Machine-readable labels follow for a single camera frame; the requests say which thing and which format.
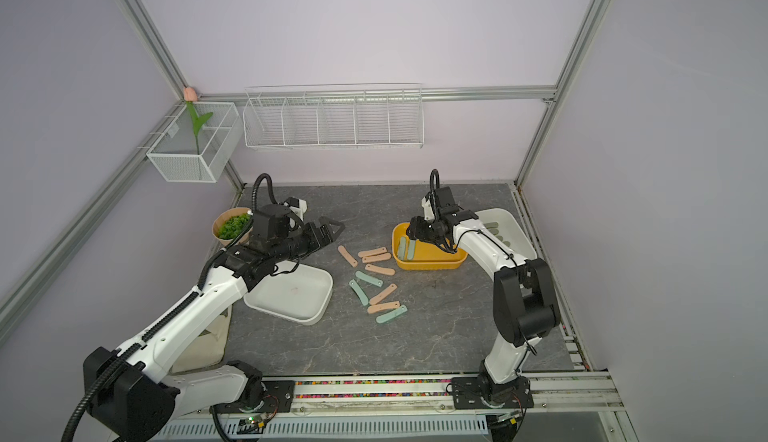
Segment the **pink knife top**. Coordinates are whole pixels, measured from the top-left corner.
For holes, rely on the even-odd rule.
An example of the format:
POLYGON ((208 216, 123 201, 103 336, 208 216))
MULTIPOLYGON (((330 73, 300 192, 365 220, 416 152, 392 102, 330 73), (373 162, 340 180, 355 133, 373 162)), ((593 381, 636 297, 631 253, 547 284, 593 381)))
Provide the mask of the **pink knife top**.
POLYGON ((388 253, 388 249, 386 247, 378 247, 375 249, 369 249, 358 252, 358 257, 360 258, 366 258, 366 257, 372 257, 377 255, 383 255, 385 253, 388 253))

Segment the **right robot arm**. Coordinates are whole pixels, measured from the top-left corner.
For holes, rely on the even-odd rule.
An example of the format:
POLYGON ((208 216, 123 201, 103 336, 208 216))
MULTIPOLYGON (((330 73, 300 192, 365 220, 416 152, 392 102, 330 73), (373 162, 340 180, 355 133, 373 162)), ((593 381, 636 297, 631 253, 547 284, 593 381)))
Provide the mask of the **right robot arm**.
POLYGON ((521 367, 536 353, 541 339, 561 323, 549 265, 513 251, 492 235, 475 212, 455 201, 436 169, 430 172, 422 208, 424 214, 410 220, 406 236, 445 253, 465 251, 493 282, 497 334, 476 378, 450 383, 455 405, 476 401, 492 409, 531 408, 530 381, 521 374, 521 367))

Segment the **mint knife long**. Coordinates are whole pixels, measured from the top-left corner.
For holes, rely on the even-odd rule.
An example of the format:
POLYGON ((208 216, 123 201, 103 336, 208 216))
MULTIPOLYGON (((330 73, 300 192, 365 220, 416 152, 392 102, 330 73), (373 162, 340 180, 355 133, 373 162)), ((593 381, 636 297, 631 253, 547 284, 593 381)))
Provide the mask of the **mint knife long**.
POLYGON ((404 260, 407 252, 408 239, 405 236, 399 238, 397 256, 400 260, 404 260))

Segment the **yellow storage box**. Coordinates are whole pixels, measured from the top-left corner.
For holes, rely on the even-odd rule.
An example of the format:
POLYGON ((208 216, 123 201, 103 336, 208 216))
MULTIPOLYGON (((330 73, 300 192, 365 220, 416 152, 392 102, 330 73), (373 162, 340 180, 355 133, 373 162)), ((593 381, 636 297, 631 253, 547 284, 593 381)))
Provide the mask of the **yellow storage box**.
POLYGON ((468 254, 462 249, 459 249, 457 253, 447 253, 432 244, 413 239, 416 241, 414 259, 408 261, 405 257, 404 260, 400 260, 397 256, 399 238, 405 236, 408 240, 410 239, 406 235, 408 226, 407 222, 401 223, 392 231, 392 253, 395 262, 401 269, 411 271, 453 270, 459 268, 468 258, 468 254))

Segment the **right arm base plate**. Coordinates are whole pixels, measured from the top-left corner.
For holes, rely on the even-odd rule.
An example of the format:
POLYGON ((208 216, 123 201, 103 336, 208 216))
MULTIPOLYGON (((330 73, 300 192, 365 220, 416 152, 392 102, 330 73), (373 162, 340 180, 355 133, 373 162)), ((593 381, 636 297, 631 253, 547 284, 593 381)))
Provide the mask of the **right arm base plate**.
POLYGON ((520 409, 534 406, 530 380, 519 376, 510 382, 497 384, 485 374, 474 377, 454 377, 446 386, 453 405, 459 410, 520 409))

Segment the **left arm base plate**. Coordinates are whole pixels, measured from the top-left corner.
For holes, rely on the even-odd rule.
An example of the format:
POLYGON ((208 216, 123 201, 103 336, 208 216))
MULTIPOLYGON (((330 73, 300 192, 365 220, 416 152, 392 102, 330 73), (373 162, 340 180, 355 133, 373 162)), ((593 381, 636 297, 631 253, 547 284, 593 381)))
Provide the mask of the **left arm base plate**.
POLYGON ((260 386, 249 383, 234 402, 218 404, 220 414, 281 414, 288 413, 294 399, 296 381, 291 379, 262 380, 260 386))

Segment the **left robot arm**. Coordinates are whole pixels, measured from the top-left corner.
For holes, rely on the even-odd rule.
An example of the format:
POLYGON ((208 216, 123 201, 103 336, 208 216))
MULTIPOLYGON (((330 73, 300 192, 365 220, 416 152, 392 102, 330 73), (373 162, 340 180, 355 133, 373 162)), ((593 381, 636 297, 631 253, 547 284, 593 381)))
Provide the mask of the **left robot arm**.
POLYGON ((269 398, 263 374, 252 365, 233 361, 180 381, 170 373, 177 359, 217 317, 266 278, 287 272, 279 263, 298 266, 309 255, 332 244, 344 231, 342 222, 321 217, 304 219, 305 201, 274 196, 272 178, 260 174, 252 199, 266 184, 269 202, 250 204, 244 227, 204 264, 196 284, 162 316, 108 350, 95 349, 83 363, 84 394, 69 417, 64 441, 74 439, 89 414, 120 441, 148 441, 168 422, 226 404, 257 411, 269 398))

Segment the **mint knife bottom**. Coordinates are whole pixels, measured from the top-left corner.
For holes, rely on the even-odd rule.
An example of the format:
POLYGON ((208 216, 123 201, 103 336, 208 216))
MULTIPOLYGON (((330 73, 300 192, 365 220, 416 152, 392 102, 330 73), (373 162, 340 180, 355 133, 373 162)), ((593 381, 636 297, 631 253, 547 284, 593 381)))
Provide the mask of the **mint knife bottom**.
POLYGON ((407 245, 407 252, 406 252, 406 259, 408 261, 411 261, 414 259, 415 249, 416 249, 416 241, 413 239, 409 239, 408 245, 407 245))

